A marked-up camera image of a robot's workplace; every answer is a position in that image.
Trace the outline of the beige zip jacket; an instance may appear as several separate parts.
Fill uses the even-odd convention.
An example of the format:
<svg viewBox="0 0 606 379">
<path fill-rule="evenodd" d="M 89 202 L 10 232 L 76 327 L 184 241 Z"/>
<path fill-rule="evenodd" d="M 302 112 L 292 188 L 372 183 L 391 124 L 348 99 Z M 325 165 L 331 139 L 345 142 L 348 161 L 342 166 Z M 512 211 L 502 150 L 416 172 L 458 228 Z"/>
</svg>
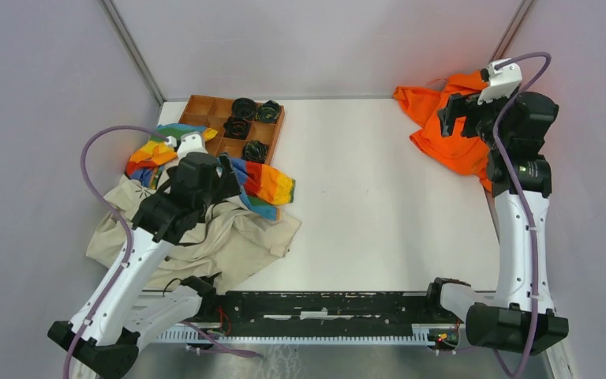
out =
<svg viewBox="0 0 606 379">
<path fill-rule="evenodd" d="M 104 199 L 131 226 L 131 219 L 141 201 L 154 192 L 122 176 L 118 186 Z M 301 226 L 300 220 L 283 211 L 280 211 L 278 220 L 267 220 L 245 208 L 238 197 L 214 206 L 207 216 L 210 216 L 209 231 L 206 232 L 205 223 L 198 223 L 181 240 L 181 244 L 201 243 L 176 246 L 151 275 L 146 289 L 163 290 L 173 279 L 219 274 L 213 281 L 217 291 L 223 295 L 285 257 Z M 122 226 L 108 212 L 95 229 L 86 257 L 109 268 L 125 240 Z"/>
</svg>

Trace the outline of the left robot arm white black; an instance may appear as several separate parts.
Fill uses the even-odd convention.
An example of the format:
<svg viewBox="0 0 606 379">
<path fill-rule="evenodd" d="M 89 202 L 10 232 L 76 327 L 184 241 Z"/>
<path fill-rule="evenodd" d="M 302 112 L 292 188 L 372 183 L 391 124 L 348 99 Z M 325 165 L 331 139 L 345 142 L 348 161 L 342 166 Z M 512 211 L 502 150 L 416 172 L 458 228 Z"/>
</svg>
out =
<svg viewBox="0 0 606 379">
<path fill-rule="evenodd" d="M 215 289 L 197 277 L 145 309 L 134 303 L 154 271 L 184 234 L 209 222 L 212 206 L 241 192 L 226 154 L 190 152 L 169 170 L 169 179 L 142 200 L 126 229 L 126 242 L 108 273 L 69 321 L 56 321 L 47 335 L 101 378 L 122 378 L 159 334 L 194 317 L 215 315 Z"/>
</svg>

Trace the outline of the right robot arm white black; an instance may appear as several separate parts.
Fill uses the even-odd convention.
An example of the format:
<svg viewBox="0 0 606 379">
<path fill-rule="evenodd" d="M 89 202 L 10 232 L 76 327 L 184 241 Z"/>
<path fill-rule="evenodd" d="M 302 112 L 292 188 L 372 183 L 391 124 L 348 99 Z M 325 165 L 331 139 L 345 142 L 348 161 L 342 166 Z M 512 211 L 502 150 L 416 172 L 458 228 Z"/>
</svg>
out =
<svg viewBox="0 0 606 379">
<path fill-rule="evenodd" d="M 436 278 L 424 310 L 434 322 L 454 314 L 473 346 L 534 356 L 569 332 L 568 320 L 555 314 L 544 246 L 552 172 L 540 150 L 559 107 L 545 95 L 523 92 L 501 115 L 507 103 L 455 93 L 438 112 L 443 137 L 464 118 L 461 136 L 478 137 L 490 148 L 486 172 L 499 224 L 499 278 L 492 297 L 461 280 Z"/>
</svg>

